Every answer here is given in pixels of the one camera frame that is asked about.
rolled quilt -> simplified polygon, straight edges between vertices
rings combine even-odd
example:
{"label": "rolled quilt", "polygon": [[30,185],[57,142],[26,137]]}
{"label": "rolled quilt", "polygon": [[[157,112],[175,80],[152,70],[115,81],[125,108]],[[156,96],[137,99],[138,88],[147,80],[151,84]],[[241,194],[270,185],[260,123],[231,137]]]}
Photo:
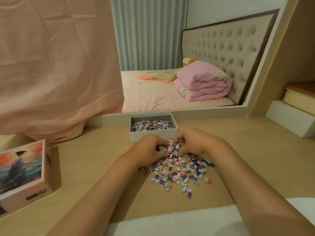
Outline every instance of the rolled quilt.
{"label": "rolled quilt", "polygon": [[204,61],[195,61],[177,73],[174,87],[188,102],[223,98],[232,87],[232,80],[220,68]]}

box filled with puzzle pieces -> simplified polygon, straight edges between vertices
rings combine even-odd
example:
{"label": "box filled with puzzle pieces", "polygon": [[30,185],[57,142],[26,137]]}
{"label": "box filled with puzzle pieces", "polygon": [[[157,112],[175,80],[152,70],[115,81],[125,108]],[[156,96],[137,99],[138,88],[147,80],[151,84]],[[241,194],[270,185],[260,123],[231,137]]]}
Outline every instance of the box filled with puzzle pieces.
{"label": "box filled with puzzle pieces", "polygon": [[52,193],[45,140],[0,153],[0,218]]}
{"label": "box filled with puzzle pieces", "polygon": [[158,135],[163,139],[175,138],[178,134],[178,126],[171,112],[130,115],[131,143],[151,134]]}

brown lid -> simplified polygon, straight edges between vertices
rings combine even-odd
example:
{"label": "brown lid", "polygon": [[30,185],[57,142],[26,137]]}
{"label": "brown lid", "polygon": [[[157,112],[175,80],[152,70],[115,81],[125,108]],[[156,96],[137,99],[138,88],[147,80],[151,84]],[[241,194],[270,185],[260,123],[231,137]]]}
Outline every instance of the brown lid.
{"label": "brown lid", "polygon": [[289,83],[287,89],[315,98],[315,81]]}

headboard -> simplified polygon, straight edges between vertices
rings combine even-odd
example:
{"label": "headboard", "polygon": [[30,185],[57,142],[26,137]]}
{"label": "headboard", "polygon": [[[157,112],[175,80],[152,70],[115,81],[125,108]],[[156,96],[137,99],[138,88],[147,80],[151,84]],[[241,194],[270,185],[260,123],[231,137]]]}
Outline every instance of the headboard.
{"label": "headboard", "polygon": [[225,71],[233,85],[227,95],[242,105],[258,69],[279,9],[183,30],[181,57],[199,59]]}

hand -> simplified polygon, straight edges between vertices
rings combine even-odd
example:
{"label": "hand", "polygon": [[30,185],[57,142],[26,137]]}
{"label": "hand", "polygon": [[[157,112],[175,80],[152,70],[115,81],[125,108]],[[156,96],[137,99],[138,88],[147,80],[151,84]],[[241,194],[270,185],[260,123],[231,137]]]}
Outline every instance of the hand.
{"label": "hand", "polygon": [[157,135],[147,135],[135,143],[126,153],[136,161],[137,167],[150,165],[167,157],[166,151],[157,151],[157,145],[169,146],[169,143]]}
{"label": "hand", "polygon": [[179,156],[184,156],[187,153],[199,155],[206,152],[207,146],[214,140],[223,141],[222,139],[205,133],[197,128],[188,128],[178,133],[173,140],[173,144],[178,144],[180,142],[181,149],[178,152]]}

